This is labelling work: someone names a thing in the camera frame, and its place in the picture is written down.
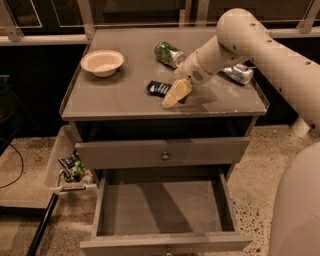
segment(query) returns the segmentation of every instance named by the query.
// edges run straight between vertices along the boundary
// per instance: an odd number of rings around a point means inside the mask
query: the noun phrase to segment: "can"
[[[224,68],[223,71],[231,79],[242,85],[249,83],[254,73],[251,68],[243,64],[237,64],[233,67]]]
[[[154,47],[154,54],[160,62],[172,68],[180,67],[186,59],[183,51],[168,42],[158,42]]]

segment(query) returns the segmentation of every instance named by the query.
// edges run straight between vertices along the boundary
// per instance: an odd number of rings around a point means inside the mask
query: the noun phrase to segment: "closed drawer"
[[[87,168],[132,168],[232,164],[240,161],[248,137],[77,143]]]
[[[106,170],[87,255],[165,255],[242,250],[219,166]]]

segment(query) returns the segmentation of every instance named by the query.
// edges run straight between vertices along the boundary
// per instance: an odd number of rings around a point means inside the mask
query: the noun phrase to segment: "gray tabletop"
[[[193,91],[184,104],[161,107],[162,98],[151,96],[151,80],[173,83],[173,69],[153,54],[159,41],[167,41],[188,56],[214,35],[210,28],[100,29],[89,52],[116,50],[125,58],[115,75],[98,78],[81,70],[62,112],[66,121],[252,116],[266,113],[266,106],[252,83],[239,86],[217,74]]]

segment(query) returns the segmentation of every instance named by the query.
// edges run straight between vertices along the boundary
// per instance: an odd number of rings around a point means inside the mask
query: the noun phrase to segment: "plastic bin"
[[[57,185],[57,179],[63,168],[58,158],[67,158],[72,155],[75,140],[69,125],[62,126],[52,148],[52,152],[46,167],[46,177],[44,185],[53,193],[64,198],[96,196],[98,189],[96,184],[84,182],[64,183]]]

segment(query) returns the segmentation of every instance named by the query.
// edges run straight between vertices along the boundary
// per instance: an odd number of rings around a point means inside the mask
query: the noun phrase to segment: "green can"
[[[186,59],[183,51],[167,42],[158,42],[154,54],[160,62],[172,68],[178,68]]]

